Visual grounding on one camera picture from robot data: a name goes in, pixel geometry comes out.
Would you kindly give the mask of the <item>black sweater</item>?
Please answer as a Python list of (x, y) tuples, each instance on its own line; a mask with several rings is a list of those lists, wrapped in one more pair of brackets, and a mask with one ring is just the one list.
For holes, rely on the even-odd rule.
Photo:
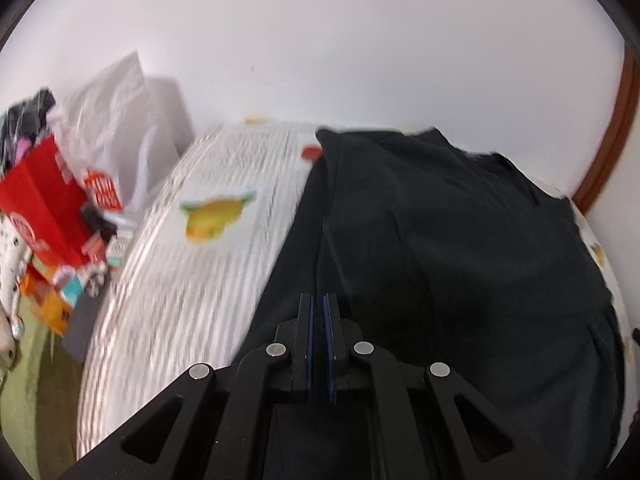
[(400, 362), (451, 366), (577, 479), (603, 470), (624, 405), (613, 298), (565, 198), (437, 130), (320, 130), (290, 232), (242, 343), (301, 294), (333, 294)]

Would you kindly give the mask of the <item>black smartphone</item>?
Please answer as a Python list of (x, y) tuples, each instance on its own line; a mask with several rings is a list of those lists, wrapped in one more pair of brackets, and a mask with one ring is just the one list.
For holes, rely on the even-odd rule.
[(62, 337), (62, 347), (76, 362), (83, 363), (88, 352), (96, 319), (100, 313), (106, 288), (98, 296), (83, 294), (75, 304), (70, 324)]

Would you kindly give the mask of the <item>fruit print tablecloth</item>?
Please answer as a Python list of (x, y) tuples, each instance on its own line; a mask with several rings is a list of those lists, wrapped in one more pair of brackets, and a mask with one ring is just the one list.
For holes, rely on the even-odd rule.
[[(322, 154), (320, 130), (226, 125), (180, 160), (134, 236), (94, 326), (79, 401), (79, 455), (190, 365), (221, 368), (247, 353), (242, 343)], [(612, 294), (625, 391), (611, 459), (628, 436), (638, 398), (626, 309), (585, 218), (560, 192), (524, 176), (570, 202)]]

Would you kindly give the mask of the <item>green bed sheet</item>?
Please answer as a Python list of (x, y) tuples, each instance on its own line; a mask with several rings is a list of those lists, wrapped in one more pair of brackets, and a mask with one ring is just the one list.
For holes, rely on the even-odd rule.
[(32, 478), (56, 479), (76, 462), (82, 365), (26, 300), (20, 315), (24, 337), (1, 389), (1, 430)]

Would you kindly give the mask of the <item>orange juice bottle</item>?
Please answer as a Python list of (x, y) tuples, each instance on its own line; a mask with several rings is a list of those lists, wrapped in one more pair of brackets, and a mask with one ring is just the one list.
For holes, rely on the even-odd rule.
[(21, 281), (21, 292), (27, 296), (34, 309), (35, 316), (53, 333), (63, 337), (72, 308), (66, 304), (55, 288), (47, 281), (26, 274)]

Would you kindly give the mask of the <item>white spotted plush toy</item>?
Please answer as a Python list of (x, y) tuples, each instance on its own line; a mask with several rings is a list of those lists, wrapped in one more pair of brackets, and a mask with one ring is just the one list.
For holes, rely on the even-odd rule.
[(32, 258), (32, 251), (21, 239), (8, 217), (1, 216), (1, 380), (13, 367), (17, 344), (24, 337), (24, 322), (18, 314), (20, 281)]

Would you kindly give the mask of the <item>red paper bag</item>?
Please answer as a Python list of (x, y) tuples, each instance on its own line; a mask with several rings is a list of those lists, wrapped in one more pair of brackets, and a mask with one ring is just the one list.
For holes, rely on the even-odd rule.
[(88, 201), (50, 136), (1, 180), (1, 211), (47, 266), (89, 261), (82, 248), (94, 231), (81, 212)]

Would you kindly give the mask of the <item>white Miniso paper bag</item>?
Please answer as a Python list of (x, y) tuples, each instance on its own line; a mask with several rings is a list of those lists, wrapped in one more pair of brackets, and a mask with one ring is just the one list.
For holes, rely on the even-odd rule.
[(136, 52), (60, 99), (47, 121), (77, 183), (113, 214), (141, 218), (179, 160)]

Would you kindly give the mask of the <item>plaid dark cloth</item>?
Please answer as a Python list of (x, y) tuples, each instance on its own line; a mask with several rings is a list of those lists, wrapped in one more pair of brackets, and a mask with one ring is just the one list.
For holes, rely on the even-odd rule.
[(1, 115), (1, 177), (50, 134), (47, 114), (55, 106), (48, 88), (18, 102)]

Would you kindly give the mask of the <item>brown wooden door frame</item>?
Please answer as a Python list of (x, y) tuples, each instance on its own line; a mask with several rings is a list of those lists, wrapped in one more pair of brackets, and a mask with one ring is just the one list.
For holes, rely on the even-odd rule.
[(639, 106), (639, 63), (625, 46), (613, 113), (582, 182), (572, 200), (582, 214), (590, 211), (608, 184), (622, 156)]

